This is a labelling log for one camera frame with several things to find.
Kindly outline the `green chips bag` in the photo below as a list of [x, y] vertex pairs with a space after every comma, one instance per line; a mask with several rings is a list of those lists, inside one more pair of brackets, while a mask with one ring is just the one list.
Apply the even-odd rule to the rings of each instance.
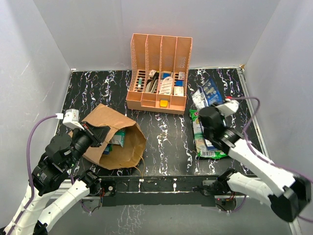
[[194, 141], [198, 157], [210, 159], [221, 159], [226, 157], [227, 155], [225, 153], [215, 148], [209, 140], [204, 138], [204, 128], [199, 120], [199, 112], [190, 109], [189, 115], [192, 120]]

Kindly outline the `brown paper bag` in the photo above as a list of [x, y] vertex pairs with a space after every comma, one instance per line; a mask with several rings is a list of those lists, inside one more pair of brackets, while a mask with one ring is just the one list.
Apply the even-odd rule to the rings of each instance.
[[[95, 127], [109, 127], [110, 131], [100, 147], [89, 147], [83, 158], [103, 169], [104, 175], [128, 175], [144, 161], [146, 138], [138, 123], [120, 112], [104, 105], [97, 105], [84, 119]], [[114, 144], [109, 154], [105, 148], [118, 131], [125, 130], [124, 144]]]

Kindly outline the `blue cookie snack bag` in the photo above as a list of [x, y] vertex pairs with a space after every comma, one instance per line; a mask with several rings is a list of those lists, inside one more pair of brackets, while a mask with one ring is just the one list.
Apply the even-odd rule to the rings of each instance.
[[223, 103], [222, 96], [212, 78], [209, 78], [202, 86], [198, 86], [198, 89], [192, 95], [192, 100], [197, 110], [213, 104]]

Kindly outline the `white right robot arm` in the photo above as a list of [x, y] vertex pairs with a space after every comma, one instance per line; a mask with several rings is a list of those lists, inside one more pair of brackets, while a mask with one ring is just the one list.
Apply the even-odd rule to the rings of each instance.
[[249, 147], [236, 129], [224, 124], [223, 111], [229, 115], [237, 108], [225, 104], [205, 107], [199, 111], [204, 137], [215, 148], [243, 163], [258, 180], [248, 178], [236, 170], [227, 170], [215, 182], [223, 194], [240, 192], [268, 205], [282, 220], [293, 222], [311, 202], [311, 183], [299, 174], [276, 167], [270, 159]]

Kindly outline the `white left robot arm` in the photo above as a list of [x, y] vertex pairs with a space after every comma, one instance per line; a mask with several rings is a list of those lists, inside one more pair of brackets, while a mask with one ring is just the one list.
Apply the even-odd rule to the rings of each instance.
[[53, 204], [47, 202], [68, 178], [68, 170], [86, 151], [104, 142], [110, 127], [93, 126], [84, 121], [72, 134], [55, 135], [46, 146], [38, 165], [29, 175], [25, 196], [11, 222], [0, 230], [2, 235], [45, 235], [56, 221], [76, 202], [87, 195], [96, 195], [101, 179], [91, 170], [76, 177], [72, 186]]

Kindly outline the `teal candy snack bag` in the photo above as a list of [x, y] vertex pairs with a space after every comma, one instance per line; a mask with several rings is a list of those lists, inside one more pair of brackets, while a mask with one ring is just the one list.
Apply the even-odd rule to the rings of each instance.
[[108, 155], [110, 152], [112, 152], [113, 145], [119, 145], [121, 147], [124, 147], [125, 136], [125, 128], [118, 130], [107, 144], [105, 150], [103, 151], [103, 154]]

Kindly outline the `yellow sticky note block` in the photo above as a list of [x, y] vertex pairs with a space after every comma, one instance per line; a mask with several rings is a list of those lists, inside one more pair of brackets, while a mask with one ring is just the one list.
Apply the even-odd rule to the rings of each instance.
[[162, 107], [162, 108], [167, 108], [167, 106], [168, 106], [168, 100], [166, 100], [166, 99], [161, 99], [160, 102], [159, 102], [159, 105], [160, 105], [160, 107]]

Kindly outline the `white label card pack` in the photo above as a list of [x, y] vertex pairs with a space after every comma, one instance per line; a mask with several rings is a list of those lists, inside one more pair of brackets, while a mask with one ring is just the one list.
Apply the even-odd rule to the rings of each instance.
[[172, 93], [173, 78], [168, 76], [162, 80], [159, 94], [170, 95]]

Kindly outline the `white glue stick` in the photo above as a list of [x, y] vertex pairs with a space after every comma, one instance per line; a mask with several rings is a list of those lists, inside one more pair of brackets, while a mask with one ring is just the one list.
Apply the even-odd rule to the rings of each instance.
[[139, 78], [137, 88], [140, 89], [142, 84], [142, 78]]

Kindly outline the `orange plastic desk organizer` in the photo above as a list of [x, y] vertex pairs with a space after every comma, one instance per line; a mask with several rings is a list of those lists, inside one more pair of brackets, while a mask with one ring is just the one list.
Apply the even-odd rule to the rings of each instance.
[[[131, 110], [184, 114], [192, 54], [191, 37], [133, 34], [131, 39], [132, 79], [126, 102]], [[173, 78], [172, 93], [159, 94], [162, 80]], [[138, 80], [142, 78], [141, 88]], [[167, 108], [159, 105], [168, 100]]]

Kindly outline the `black mounting rail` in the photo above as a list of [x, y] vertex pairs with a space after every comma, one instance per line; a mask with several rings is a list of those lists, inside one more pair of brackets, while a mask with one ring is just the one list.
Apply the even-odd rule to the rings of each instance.
[[124, 205], [201, 205], [214, 207], [230, 193], [213, 192], [207, 185], [217, 177], [209, 176], [114, 176], [102, 177], [103, 203]]

